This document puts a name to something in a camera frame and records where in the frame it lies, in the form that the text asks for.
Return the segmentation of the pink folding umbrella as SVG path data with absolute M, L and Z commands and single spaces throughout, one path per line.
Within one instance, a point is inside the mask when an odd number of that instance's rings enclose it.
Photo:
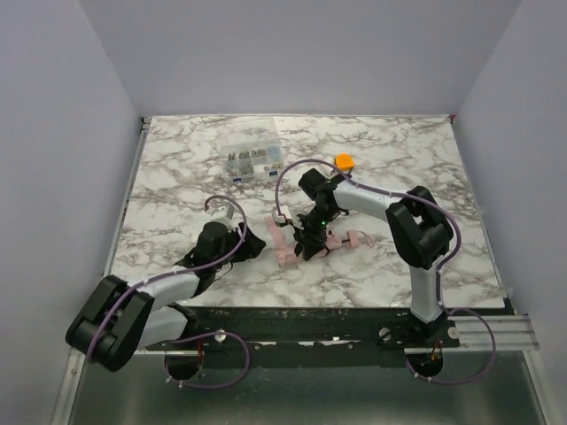
M 284 232 L 276 225 L 272 217 L 264 220 L 268 226 L 276 248 L 276 262 L 280 267 L 290 267 L 300 262 L 326 257 L 332 251 L 348 248 L 354 250 L 363 244 L 373 247 L 375 244 L 368 234 L 360 230 L 348 230 L 345 237 L 334 234 L 331 230 L 326 233 L 326 241 L 305 241 L 290 243 Z

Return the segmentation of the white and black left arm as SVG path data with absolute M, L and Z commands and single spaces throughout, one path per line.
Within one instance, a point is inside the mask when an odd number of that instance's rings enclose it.
M 243 222 L 230 229 L 210 221 L 173 270 L 139 283 L 105 276 L 66 331 L 66 343 L 88 361 L 118 371 L 136 350 L 181 338 L 193 319 L 178 303 L 205 292 L 225 265 L 255 259 L 265 247 Z

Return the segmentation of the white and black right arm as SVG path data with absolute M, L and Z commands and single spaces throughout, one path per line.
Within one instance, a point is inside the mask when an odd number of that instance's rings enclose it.
M 454 231 L 429 190 L 417 186 L 401 193 L 397 200 L 382 189 L 352 182 L 342 175 L 327 178 L 315 169 L 302 175 L 299 187 L 315 206 L 301 214 L 294 226 L 296 255 L 310 260 L 326 251 L 330 238 L 327 225 L 340 213 L 354 211 L 380 219 L 388 224 L 396 251 L 409 266 L 411 314 L 426 324 L 442 315 L 434 268 L 448 253 Z

